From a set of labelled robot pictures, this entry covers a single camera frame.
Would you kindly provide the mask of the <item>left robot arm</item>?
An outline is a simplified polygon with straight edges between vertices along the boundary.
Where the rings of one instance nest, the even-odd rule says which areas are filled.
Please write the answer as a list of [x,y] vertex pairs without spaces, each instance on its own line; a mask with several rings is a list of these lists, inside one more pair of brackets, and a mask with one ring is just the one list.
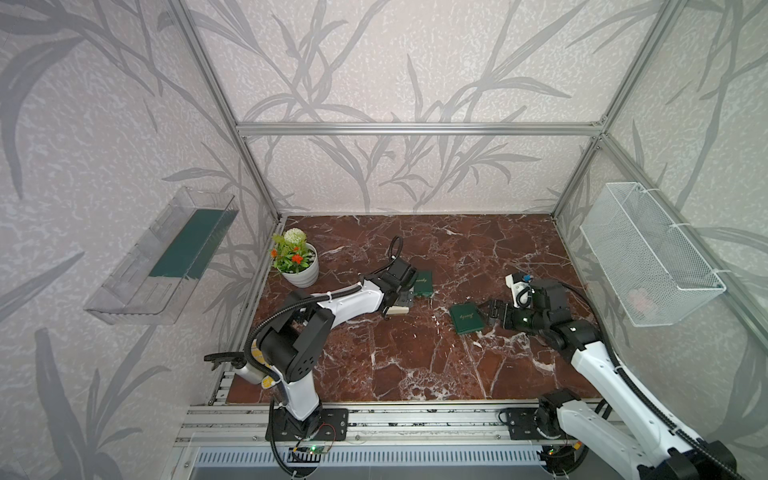
[[401,258],[336,291],[295,290],[276,312],[253,327],[239,351],[204,357],[217,367],[228,363],[242,378],[258,384],[271,378],[280,388],[289,417],[304,422],[319,414],[313,370],[331,331],[359,316],[386,315],[414,283],[417,270]]

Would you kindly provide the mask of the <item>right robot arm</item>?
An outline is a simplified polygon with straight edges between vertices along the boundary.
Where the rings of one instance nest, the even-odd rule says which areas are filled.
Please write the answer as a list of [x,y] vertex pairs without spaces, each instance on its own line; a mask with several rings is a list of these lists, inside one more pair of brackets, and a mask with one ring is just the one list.
[[676,417],[617,356],[599,320],[575,318],[568,297],[578,288],[523,273],[506,278],[510,301],[489,299],[480,315],[506,330],[543,339],[601,396],[591,407],[563,388],[542,395],[537,433],[569,439],[625,479],[737,479],[737,460],[720,441],[708,442]]

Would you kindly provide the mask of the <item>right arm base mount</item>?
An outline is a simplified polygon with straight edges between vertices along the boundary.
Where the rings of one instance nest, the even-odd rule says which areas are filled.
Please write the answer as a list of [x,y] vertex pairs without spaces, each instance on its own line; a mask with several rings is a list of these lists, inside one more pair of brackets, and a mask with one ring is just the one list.
[[575,443],[576,439],[546,419],[538,418],[538,407],[511,407],[497,412],[497,421],[507,429],[511,440]]

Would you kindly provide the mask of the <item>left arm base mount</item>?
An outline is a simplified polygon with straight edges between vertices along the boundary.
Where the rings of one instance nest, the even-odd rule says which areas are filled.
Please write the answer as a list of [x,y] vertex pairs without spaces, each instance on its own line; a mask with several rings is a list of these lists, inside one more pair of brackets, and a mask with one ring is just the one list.
[[269,414],[266,439],[276,442],[344,441],[348,426],[348,409],[320,407],[307,419],[297,420],[286,408],[278,408]]

